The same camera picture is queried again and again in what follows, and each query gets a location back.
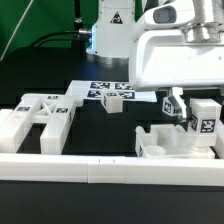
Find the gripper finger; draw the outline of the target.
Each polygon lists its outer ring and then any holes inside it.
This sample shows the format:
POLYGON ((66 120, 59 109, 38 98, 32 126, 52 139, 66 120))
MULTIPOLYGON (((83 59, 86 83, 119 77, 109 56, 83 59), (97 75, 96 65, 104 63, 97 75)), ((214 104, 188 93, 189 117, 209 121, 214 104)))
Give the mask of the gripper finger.
POLYGON ((181 98, 183 95, 182 87, 172 87, 169 92, 168 99, 177 113, 177 118, 180 122, 187 120, 187 107, 184 100, 181 98))

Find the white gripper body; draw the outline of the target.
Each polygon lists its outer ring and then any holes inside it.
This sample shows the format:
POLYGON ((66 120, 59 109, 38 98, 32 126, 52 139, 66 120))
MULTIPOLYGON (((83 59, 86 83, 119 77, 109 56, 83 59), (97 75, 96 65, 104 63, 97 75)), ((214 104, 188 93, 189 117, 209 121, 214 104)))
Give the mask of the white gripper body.
POLYGON ((137 91, 224 86, 224 0, 158 0, 134 24, 137 91))

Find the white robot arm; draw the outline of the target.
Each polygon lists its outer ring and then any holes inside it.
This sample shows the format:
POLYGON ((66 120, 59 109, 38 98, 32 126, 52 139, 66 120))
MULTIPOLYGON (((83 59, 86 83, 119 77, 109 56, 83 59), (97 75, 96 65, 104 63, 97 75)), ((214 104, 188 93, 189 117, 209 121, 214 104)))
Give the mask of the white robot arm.
POLYGON ((136 91, 169 90, 182 120, 182 89, 224 88, 224 0, 158 0, 134 19, 135 0, 99 0, 90 59, 128 65, 136 91))

